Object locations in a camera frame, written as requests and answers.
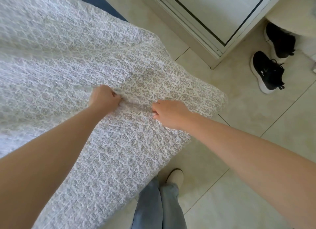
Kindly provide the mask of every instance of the pant leg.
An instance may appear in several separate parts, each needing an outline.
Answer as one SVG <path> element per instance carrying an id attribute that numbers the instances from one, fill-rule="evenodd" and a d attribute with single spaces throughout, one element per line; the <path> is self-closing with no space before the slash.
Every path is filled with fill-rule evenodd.
<path id="1" fill-rule="evenodd" d="M 159 181 L 154 177 L 140 192 L 131 229 L 161 229 L 162 204 Z"/>
<path id="2" fill-rule="evenodd" d="M 184 214 L 178 202 L 179 189 L 174 183 L 160 187 L 163 229 L 187 229 Z"/>

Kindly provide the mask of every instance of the left hand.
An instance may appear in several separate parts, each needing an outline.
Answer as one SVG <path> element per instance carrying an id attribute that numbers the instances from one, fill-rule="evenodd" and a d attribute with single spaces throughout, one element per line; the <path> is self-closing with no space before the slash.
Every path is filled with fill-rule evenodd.
<path id="1" fill-rule="evenodd" d="M 107 115 L 116 110 L 121 100 L 121 96 L 113 92 L 109 86 L 101 85 L 93 89 L 89 107 L 94 107 Z"/>

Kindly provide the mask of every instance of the floral pattern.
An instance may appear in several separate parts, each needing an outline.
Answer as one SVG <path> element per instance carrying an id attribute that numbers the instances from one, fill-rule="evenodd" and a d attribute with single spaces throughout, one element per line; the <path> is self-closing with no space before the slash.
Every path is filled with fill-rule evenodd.
<path id="1" fill-rule="evenodd" d="M 87 107 L 95 85 L 124 98 L 34 228 L 98 228 L 181 150 L 190 136 L 156 122 L 153 101 L 183 100 L 207 117 L 226 103 L 155 34 L 80 0 L 0 0 L 0 12 L 0 156 Z"/>

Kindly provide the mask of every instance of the forearm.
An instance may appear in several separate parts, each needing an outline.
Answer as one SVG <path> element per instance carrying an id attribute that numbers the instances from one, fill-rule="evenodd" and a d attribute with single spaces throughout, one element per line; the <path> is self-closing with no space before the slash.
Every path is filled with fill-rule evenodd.
<path id="1" fill-rule="evenodd" d="M 89 107 L 0 159 L 2 226 L 32 227 L 103 117 Z"/>
<path id="2" fill-rule="evenodd" d="M 207 145 L 294 226 L 316 228 L 315 163 L 198 114 L 190 114 L 183 129 Z"/>

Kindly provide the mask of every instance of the white shoe sole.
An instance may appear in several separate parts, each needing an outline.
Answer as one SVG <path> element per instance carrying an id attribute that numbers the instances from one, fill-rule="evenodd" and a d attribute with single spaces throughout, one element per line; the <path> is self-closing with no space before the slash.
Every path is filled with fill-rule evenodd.
<path id="1" fill-rule="evenodd" d="M 252 73 L 256 76 L 257 80 L 258 80 L 258 85 L 259 85 L 259 88 L 260 90 L 264 93 L 264 94 L 270 94 L 272 92 L 274 92 L 276 89 L 273 89 L 273 90 L 270 90 L 266 87 L 266 85 L 264 84 L 261 76 L 257 73 L 254 65 L 253 65 L 253 56 L 251 57 L 251 60 L 250 60 L 250 68 L 251 68 L 251 71 Z"/>
<path id="2" fill-rule="evenodd" d="M 274 44 L 273 44 L 272 41 L 269 39 L 269 37 L 268 37 L 268 35 L 267 35 L 266 29 L 267 29 L 267 26 L 266 26 L 266 27 L 264 28 L 264 30 L 263 30 L 263 35 L 264 35 L 264 39 L 266 40 L 266 42 L 267 42 L 267 43 L 270 45 L 270 47 L 271 47 L 271 51 L 270 51 L 270 57 L 271 57 L 271 59 L 275 59 L 278 64 L 284 63 L 284 62 L 287 60 L 287 58 L 279 58 L 279 57 L 277 56 L 276 51 L 275 51 L 275 49 L 274 49 Z"/>

